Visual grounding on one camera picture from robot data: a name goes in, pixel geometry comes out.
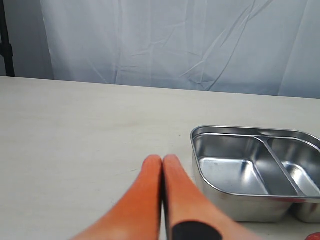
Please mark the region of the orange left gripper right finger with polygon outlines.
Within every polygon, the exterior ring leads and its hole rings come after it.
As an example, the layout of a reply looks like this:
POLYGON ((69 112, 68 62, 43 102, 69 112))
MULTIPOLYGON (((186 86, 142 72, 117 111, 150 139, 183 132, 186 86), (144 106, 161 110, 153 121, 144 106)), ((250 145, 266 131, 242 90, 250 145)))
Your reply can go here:
POLYGON ((196 187, 174 154, 163 159, 164 215, 169 240, 258 240, 196 187))

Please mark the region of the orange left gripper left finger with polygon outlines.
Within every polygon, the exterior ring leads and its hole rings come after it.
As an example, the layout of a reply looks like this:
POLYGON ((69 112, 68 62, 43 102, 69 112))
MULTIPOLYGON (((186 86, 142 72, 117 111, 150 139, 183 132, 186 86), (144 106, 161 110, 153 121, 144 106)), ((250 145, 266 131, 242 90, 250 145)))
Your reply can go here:
POLYGON ((149 155, 123 197, 74 240, 158 240, 161 224, 162 159, 149 155))

